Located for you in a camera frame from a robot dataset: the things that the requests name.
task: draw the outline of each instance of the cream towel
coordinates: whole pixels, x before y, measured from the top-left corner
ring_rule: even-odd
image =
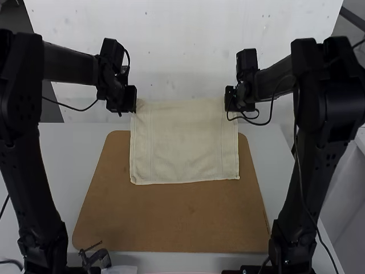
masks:
[[[239,179],[237,120],[224,100],[137,101],[129,171],[134,184]]]

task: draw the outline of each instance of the black cable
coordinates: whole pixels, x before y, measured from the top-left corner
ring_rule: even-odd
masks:
[[[262,273],[263,268],[267,265],[267,263],[269,262],[269,260],[270,260],[270,257],[266,257],[266,259],[262,262],[262,265],[260,267],[260,270],[258,271],[257,274],[261,274]]]
[[[247,119],[248,117],[246,115],[242,115],[242,116],[237,116],[237,117],[233,117],[233,118],[229,118],[228,117],[228,110],[230,109],[230,105],[232,103],[232,100],[233,100],[233,97],[236,95],[237,93],[237,87],[234,91],[234,94],[232,94],[232,97],[228,103],[228,109],[227,109],[227,112],[226,112],[226,117],[227,117],[227,120],[228,121],[233,121],[233,120],[236,120],[236,119],[243,119],[245,120],[246,122],[248,122],[249,124],[253,124],[254,126],[265,126],[267,124],[269,124],[271,122],[271,118],[273,117],[273,107],[274,107],[274,98],[275,98],[275,92],[278,90],[280,84],[287,78],[289,77],[294,77],[293,75],[285,75],[283,78],[280,79],[280,81],[277,83],[277,85],[275,86],[275,89],[273,90],[273,95],[271,97],[271,105],[270,105],[270,115],[269,115],[269,119],[265,122],[265,123],[255,123],[255,122],[252,122],[250,121],[249,119]]]
[[[62,106],[62,107],[69,108],[70,110],[79,111],[79,112],[83,112],[83,111],[87,111],[87,110],[89,110],[89,109],[90,109],[93,105],[95,105],[95,104],[96,104],[96,102],[98,101],[98,99],[97,99],[97,100],[95,100],[95,101],[94,101],[91,105],[89,105],[88,107],[83,108],[83,109],[78,109],[78,108],[74,108],[74,107],[68,106],[68,105],[66,105],[66,104],[63,104],[63,103],[57,102],[57,101],[53,101],[53,100],[51,100],[51,99],[49,99],[49,98],[47,98],[47,97],[44,97],[44,96],[42,96],[42,99],[43,99],[43,100],[46,100],[46,101],[48,101],[48,102],[51,102],[51,103],[53,103],[53,104],[58,104],[58,105],[60,105],[60,106]]]
[[[324,247],[324,249],[326,250],[328,256],[330,257],[331,259],[331,262],[333,264],[333,267],[335,269],[335,272],[336,274],[339,274],[338,273],[338,269],[337,269],[337,266],[336,266],[336,262],[335,260],[333,259],[333,256],[329,250],[329,248],[327,247],[327,245],[323,242],[322,240],[322,236],[321,236],[321,233],[319,232],[319,229],[318,229],[318,226],[317,224],[315,223],[313,217],[312,217],[312,214],[309,212],[308,208],[307,208],[307,205],[305,203],[305,200],[304,200],[304,195],[303,195],[303,183],[302,183],[302,170],[301,170],[301,164],[299,162],[299,157],[298,157],[298,143],[297,143],[297,114],[294,115],[295,116],[295,119],[294,119],[294,148],[295,148],[295,159],[297,160],[297,163],[298,163],[298,173],[299,173],[299,188],[300,188],[300,192],[301,192],[301,201],[302,201],[302,205],[303,205],[303,208],[304,210],[306,211],[306,213],[308,214],[308,217],[309,219],[311,220],[312,222],[312,225],[314,227],[314,229],[316,230],[317,234],[318,234],[318,239],[319,239],[319,242],[321,243],[321,245]]]
[[[352,49],[354,49],[354,48],[356,48],[356,47],[360,46],[360,45],[361,45],[361,44],[363,44],[363,43],[365,43],[365,39],[363,39],[363,40],[361,40],[361,41],[357,42],[356,44],[354,44],[354,45],[352,46]]]
[[[260,110],[258,110],[257,108],[255,108],[255,111],[257,112],[257,115],[255,117],[247,117],[246,114],[244,112],[241,112],[242,116],[244,116],[246,119],[249,120],[254,120],[257,119],[260,116]]]
[[[4,261],[0,261],[0,264],[14,264],[16,265],[19,270],[22,272],[23,271],[23,265],[20,261],[17,260],[13,260],[13,259],[6,259]]]
[[[124,49],[124,52],[127,56],[127,59],[128,59],[128,68],[127,70],[124,72],[125,74],[127,74],[129,72],[129,70],[131,69],[131,58],[129,57],[129,52],[128,50]]]
[[[2,208],[1,208],[1,211],[0,211],[0,220],[1,220],[2,215],[4,214],[4,211],[5,211],[5,208],[6,208],[6,205],[7,205],[8,201],[9,201],[9,194],[6,196],[4,204],[2,205]]]

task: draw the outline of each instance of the white table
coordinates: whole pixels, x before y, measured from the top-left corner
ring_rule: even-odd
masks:
[[[41,124],[39,128],[44,166],[51,192],[61,218],[66,223],[70,238],[68,262],[69,265],[80,265],[76,249],[71,244],[71,237],[83,200],[107,134],[114,130],[129,130],[129,123]],[[276,124],[265,127],[239,124],[239,132],[245,134],[248,139],[267,218],[272,225],[286,197],[294,164],[293,157],[280,127]],[[5,197],[5,185],[0,182],[1,203]],[[318,227],[334,255],[340,273],[343,273],[321,221]],[[9,203],[0,221],[0,258],[22,260],[17,239],[18,225],[13,206]],[[138,266],[139,273],[177,271],[220,273],[223,269],[239,269],[242,264],[261,264],[265,255],[113,252],[111,257],[114,265]],[[313,267],[317,273],[334,273],[326,251],[319,244],[314,254]],[[12,265],[0,265],[0,272],[19,273]]]

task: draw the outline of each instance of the cork board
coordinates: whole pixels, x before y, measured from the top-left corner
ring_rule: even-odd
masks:
[[[109,251],[267,252],[269,226],[249,145],[238,134],[240,180],[136,186],[129,131],[111,132],[83,203],[72,243]]]

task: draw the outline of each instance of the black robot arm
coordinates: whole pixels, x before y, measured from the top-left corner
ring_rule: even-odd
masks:
[[[0,30],[0,169],[19,224],[18,245],[26,273],[100,273],[95,259],[110,265],[106,250],[67,268],[68,236],[55,208],[39,145],[42,80],[96,86],[112,112],[135,111],[135,86],[128,85],[125,49],[105,39],[99,55],[49,44],[37,34]]]
[[[291,43],[290,56],[262,71],[255,50],[239,52],[237,80],[236,87],[226,87],[226,111],[254,110],[255,103],[273,97],[273,90],[274,99],[294,92],[299,128],[289,190],[271,230],[272,267],[262,273],[314,272],[317,221],[332,175],[365,122],[363,69],[346,37],[331,37],[323,44],[297,39]],[[241,273],[243,269],[256,274],[260,267],[244,265]]]

